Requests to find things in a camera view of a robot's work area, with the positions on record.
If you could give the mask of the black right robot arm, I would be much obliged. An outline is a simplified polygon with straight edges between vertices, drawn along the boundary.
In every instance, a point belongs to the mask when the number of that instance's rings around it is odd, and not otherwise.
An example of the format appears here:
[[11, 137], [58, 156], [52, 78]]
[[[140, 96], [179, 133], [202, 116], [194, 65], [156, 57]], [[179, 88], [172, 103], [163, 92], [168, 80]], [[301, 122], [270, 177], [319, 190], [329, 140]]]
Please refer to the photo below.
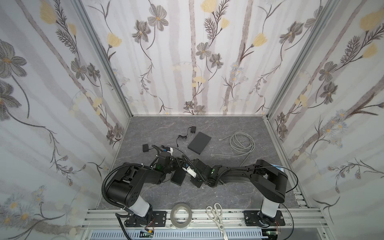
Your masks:
[[286, 168], [276, 167], [265, 160], [257, 160], [255, 164], [242, 167], [216, 165], [212, 168], [200, 160], [193, 163], [192, 184], [200, 188], [203, 184], [215, 188], [227, 183], [251, 183], [263, 196], [261, 209], [255, 217], [248, 217], [246, 223], [262, 228], [275, 224], [278, 208], [285, 202], [288, 189]]

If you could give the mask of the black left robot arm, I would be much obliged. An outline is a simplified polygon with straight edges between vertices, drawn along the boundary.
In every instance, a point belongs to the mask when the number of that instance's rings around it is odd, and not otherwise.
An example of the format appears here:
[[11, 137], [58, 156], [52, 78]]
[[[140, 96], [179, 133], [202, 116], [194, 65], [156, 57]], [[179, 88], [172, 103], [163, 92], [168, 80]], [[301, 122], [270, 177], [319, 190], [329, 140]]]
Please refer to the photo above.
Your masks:
[[127, 222], [150, 225], [153, 220], [153, 207], [141, 197], [144, 184], [161, 184], [167, 174], [181, 174], [176, 180], [181, 185], [185, 177], [185, 169], [190, 165], [183, 159], [184, 156], [173, 156], [173, 148], [158, 147], [155, 159], [149, 166], [143, 164], [124, 163], [113, 169], [103, 180], [102, 196], [106, 202], [126, 211], [127, 215], [117, 214], [118, 220], [127, 218]]

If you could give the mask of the black ribbed network switch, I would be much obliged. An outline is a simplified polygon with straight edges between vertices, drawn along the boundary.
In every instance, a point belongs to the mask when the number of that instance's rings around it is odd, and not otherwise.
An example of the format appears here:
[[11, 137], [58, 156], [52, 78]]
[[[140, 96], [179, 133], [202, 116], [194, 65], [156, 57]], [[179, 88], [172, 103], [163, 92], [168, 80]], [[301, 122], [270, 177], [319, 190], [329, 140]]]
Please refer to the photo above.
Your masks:
[[183, 168], [177, 169], [171, 177], [171, 183], [181, 187], [186, 177], [186, 174], [187, 173]]

